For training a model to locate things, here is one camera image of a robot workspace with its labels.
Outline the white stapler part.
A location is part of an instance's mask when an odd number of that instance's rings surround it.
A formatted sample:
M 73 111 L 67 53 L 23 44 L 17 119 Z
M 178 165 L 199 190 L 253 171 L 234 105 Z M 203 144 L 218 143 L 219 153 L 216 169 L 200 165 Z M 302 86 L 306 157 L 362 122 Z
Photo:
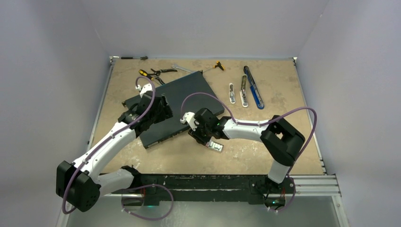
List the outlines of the white stapler part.
M 236 103 L 233 83 L 229 83 L 229 100 L 232 104 Z

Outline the blue stapler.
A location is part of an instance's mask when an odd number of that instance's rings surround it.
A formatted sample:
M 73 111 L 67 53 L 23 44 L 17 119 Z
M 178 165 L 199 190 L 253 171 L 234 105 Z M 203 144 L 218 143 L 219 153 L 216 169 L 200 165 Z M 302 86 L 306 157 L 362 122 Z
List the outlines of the blue stapler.
M 248 66 L 244 66 L 244 73 L 247 75 L 248 81 L 250 83 L 250 90 L 251 90 L 251 93 L 252 93 L 253 98 L 255 100 L 255 103 L 257 105 L 257 108 L 258 109 L 263 109 L 264 108 L 264 102 L 263 102 L 263 100 L 261 98 L 261 95 L 260 95 L 260 93 L 258 91 L 258 88 L 256 86 L 256 83 L 255 83 L 255 80 L 254 80 L 254 78 L 253 78 L 253 76 L 251 74 L 251 71 L 250 71 Z

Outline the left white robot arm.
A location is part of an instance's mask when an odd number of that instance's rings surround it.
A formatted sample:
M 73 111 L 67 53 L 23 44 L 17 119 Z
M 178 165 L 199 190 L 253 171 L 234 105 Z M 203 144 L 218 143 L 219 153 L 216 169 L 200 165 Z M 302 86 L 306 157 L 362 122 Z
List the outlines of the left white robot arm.
M 140 190 L 137 171 L 123 166 L 115 172 L 101 174 L 104 167 L 130 142 L 151 125 L 167 120 L 173 111 L 164 95 L 148 91 L 138 103 L 123 112 L 112 129 L 84 155 L 69 163 L 61 162 L 56 170 L 56 193 L 62 201 L 62 212 L 91 209 L 101 196 L 125 189 L 128 193 Z

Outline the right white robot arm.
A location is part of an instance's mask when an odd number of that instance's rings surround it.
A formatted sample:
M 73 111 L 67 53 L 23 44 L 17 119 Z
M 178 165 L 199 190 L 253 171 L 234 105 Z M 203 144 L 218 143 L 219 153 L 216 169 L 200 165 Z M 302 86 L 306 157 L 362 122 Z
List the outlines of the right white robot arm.
M 216 117 L 209 109 L 186 112 L 180 119 L 190 127 L 189 134 L 202 145 L 215 139 L 245 139 L 261 142 L 273 158 L 266 188 L 278 192 L 284 186 L 284 178 L 289 173 L 299 155 L 305 137 L 282 116 L 275 115 L 271 120 L 240 121 L 233 117 Z

